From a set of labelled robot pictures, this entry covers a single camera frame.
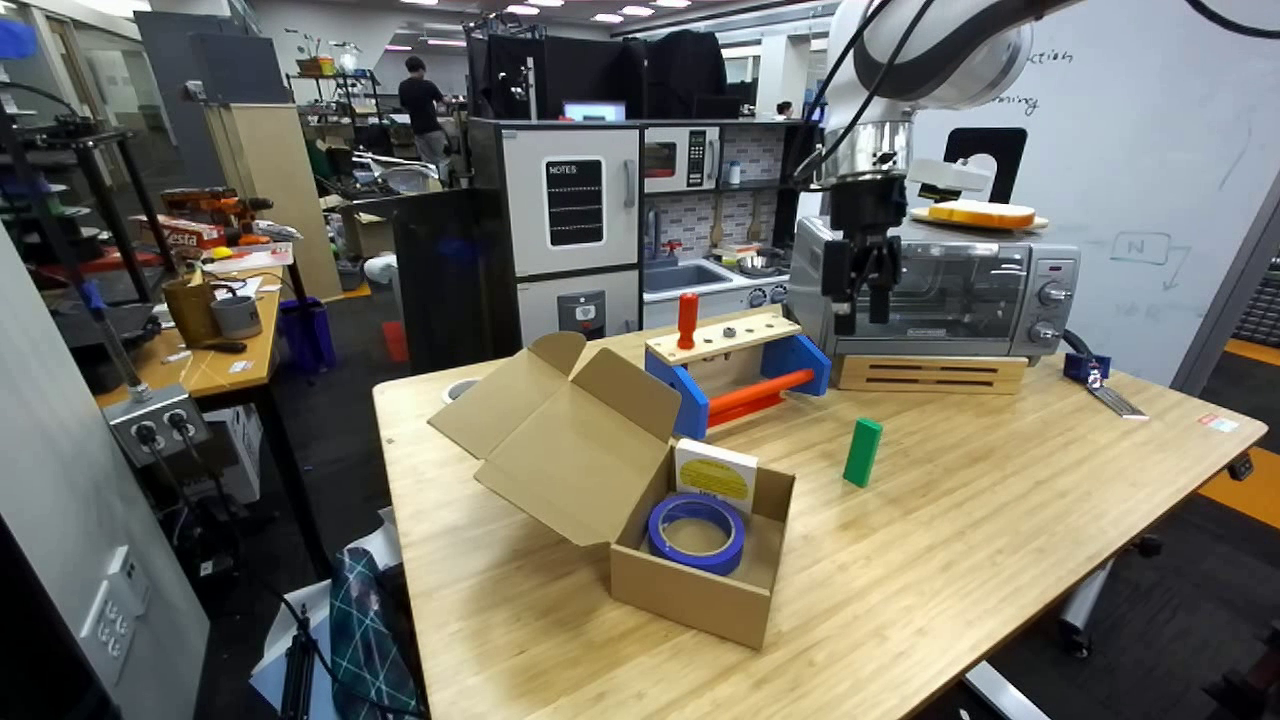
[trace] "green block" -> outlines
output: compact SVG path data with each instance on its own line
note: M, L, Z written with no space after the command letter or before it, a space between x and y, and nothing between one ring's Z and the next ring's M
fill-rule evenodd
M875 451L879 451L885 424L875 417L860 417L851 424L844 480L858 490L872 485Z

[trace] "whiteboard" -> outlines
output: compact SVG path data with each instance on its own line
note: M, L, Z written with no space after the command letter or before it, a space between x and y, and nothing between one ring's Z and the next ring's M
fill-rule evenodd
M1280 27L1280 6L1211 10ZM1017 89L925 110L916 151L946 156L953 127L1030 127L1011 202L1084 254L1074 328L1169 383L1280 176L1280 45L1183 0L1084 0L1034 27Z

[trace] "door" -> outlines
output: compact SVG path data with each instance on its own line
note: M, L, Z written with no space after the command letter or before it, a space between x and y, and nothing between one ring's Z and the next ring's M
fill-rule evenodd
M646 193L696 193L721 182L721 127L647 127Z
M551 333L585 333L590 342L642 328L642 271L570 275L521 283L523 344Z
M642 266L642 137L504 127L517 275Z

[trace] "box flap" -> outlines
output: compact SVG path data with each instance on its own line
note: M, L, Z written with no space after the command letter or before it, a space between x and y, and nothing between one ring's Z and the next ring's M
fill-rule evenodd
M575 389L591 394L599 405L630 417L642 431L670 440L680 414L680 394L666 381L642 373L614 348L597 351L585 373L571 378Z
M476 461L492 456L558 389L570 383L585 344L590 342L575 333L530 344L521 355L472 383L458 405L440 410L432 429Z
M605 348L575 383L541 398L476 480L571 545L607 545L670 456L677 405L671 389Z

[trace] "blue block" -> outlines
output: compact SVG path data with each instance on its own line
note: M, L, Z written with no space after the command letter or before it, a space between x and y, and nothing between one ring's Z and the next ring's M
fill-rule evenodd
M646 373L680 394L677 438L703 440L714 431L714 402L688 368L670 366L662 351L646 348Z
M807 338L765 344L759 378L787 378L798 368L813 368L799 394L823 398L833 389L833 360Z

